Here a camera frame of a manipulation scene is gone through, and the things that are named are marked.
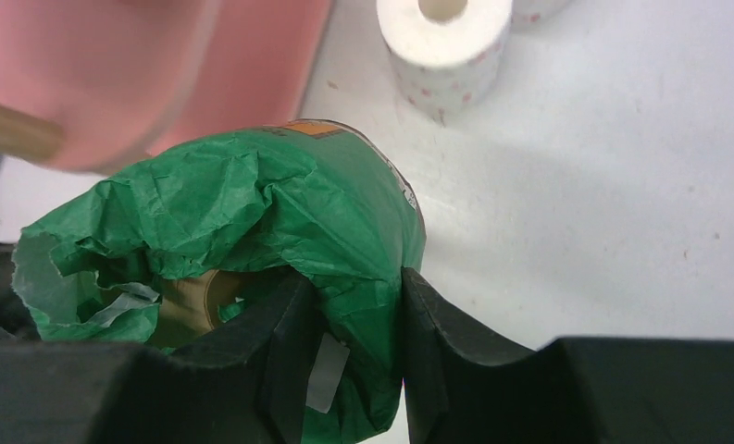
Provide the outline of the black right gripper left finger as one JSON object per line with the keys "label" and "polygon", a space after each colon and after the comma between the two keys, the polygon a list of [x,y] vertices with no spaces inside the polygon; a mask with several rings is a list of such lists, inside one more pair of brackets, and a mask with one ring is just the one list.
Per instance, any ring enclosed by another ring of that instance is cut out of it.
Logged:
{"label": "black right gripper left finger", "polygon": [[134,342],[0,340],[0,443],[298,443],[322,327],[286,275],[165,354]]}

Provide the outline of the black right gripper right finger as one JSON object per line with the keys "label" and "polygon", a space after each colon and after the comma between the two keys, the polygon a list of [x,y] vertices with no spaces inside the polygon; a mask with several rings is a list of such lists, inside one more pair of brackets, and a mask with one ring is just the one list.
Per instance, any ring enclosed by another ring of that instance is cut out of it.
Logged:
{"label": "black right gripper right finger", "polygon": [[734,443],[734,341],[561,337],[531,350],[402,272],[413,443]]}

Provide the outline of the green brown roll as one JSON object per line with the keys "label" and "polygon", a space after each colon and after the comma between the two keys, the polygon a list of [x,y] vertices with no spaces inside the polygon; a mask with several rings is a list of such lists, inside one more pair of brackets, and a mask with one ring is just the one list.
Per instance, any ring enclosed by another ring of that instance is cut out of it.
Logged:
{"label": "green brown roll", "polygon": [[409,183],[361,132],[297,120],[209,135],[95,183],[24,228],[12,286],[48,340],[147,342],[161,285],[288,266],[350,354],[306,443],[358,443],[400,404],[403,268],[427,240]]}

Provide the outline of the white dotted toilet roll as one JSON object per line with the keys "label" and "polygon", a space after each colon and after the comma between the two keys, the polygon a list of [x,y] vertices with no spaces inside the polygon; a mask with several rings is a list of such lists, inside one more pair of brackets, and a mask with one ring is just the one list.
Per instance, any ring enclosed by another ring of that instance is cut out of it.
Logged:
{"label": "white dotted toilet roll", "polygon": [[519,28],[533,26],[549,19],[571,3],[571,0],[514,0],[512,26]]}
{"label": "white dotted toilet roll", "polygon": [[444,125],[490,92],[511,1],[387,0],[376,9],[397,90],[410,105]]}

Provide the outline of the pink three-tier wooden shelf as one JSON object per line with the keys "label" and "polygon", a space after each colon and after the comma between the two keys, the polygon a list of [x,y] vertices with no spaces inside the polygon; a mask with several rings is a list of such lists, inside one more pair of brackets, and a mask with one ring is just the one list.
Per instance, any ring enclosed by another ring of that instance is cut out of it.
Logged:
{"label": "pink three-tier wooden shelf", "polygon": [[0,1],[0,154],[111,173],[294,119],[329,1]]}

